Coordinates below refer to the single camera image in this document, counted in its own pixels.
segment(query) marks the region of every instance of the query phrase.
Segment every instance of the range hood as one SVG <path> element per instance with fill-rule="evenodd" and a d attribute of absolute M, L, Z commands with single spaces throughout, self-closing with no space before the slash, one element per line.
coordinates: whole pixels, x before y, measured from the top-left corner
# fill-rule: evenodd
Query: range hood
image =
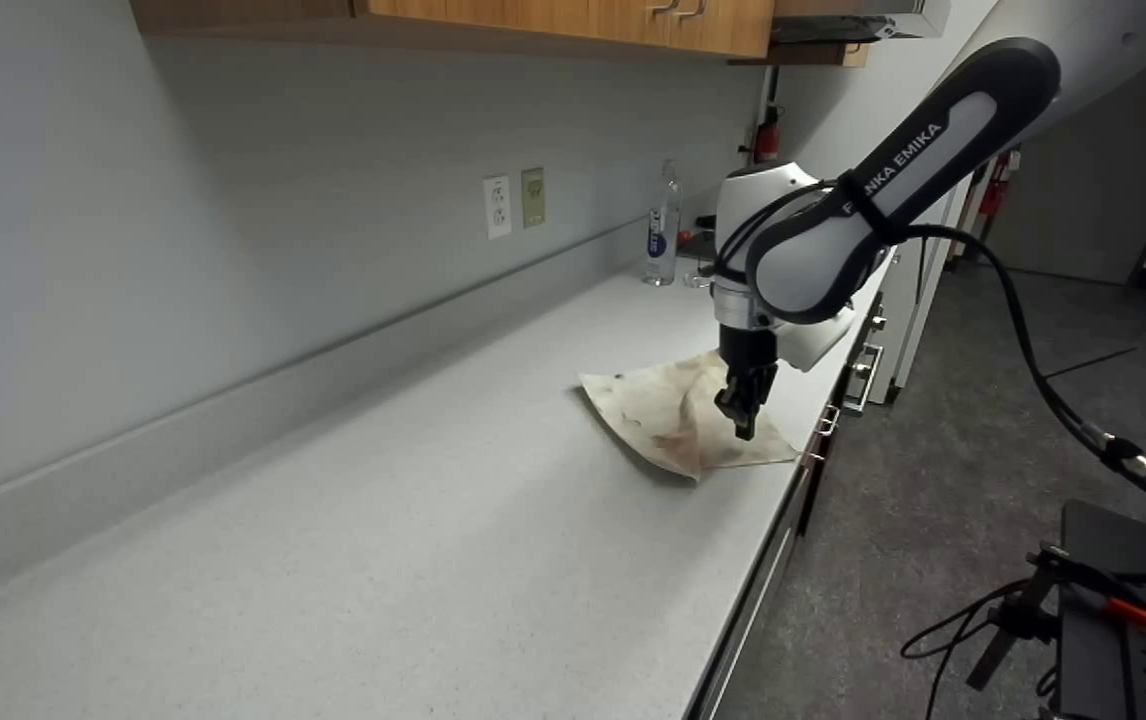
<path fill-rule="evenodd" d="M 785 44 L 942 37 L 949 14 L 951 0 L 777 0 L 771 38 Z"/>

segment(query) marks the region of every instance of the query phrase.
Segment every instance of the bottle label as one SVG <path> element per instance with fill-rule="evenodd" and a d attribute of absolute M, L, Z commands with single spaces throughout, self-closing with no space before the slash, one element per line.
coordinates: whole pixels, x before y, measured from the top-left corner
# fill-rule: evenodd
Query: bottle label
<path fill-rule="evenodd" d="M 649 211 L 649 256 L 650 258 L 661 258 L 666 252 L 666 237 L 661 234 L 661 213 L 657 210 Z"/>

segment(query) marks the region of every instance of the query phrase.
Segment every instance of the doorway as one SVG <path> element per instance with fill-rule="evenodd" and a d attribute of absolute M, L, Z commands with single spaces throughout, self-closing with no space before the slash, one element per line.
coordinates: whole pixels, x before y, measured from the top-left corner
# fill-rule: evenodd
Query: doorway
<path fill-rule="evenodd" d="M 1146 70 L 1022 144 L 986 243 L 1013 269 L 1129 282 L 1146 251 Z"/>

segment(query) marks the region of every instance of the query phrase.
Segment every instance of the countertop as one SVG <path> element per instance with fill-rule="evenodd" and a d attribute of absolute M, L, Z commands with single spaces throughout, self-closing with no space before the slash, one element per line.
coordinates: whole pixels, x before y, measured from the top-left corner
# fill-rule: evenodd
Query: countertop
<path fill-rule="evenodd" d="M 856 331 L 779 371 L 793 446 Z M 682 717 L 794 465 L 672 477 L 576 376 L 716 336 L 605 279 L 0 585 L 0 719 Z"/>

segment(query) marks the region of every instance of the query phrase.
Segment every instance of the electrical outlet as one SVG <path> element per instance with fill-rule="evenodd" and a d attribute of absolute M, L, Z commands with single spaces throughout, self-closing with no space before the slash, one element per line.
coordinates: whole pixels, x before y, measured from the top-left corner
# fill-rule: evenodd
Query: electrical outlet
<path fill-rule="evenodd" d="M 485 178 L 485 222 L 489 240 L 510 234 L 510 178 Z"/>
<path fill-rule="evenodd" d="M 527 169 L 519 173 L 519 206 L 524 212 L 524 227 L 545 222 L 545 179 L 542 169 Z"/>

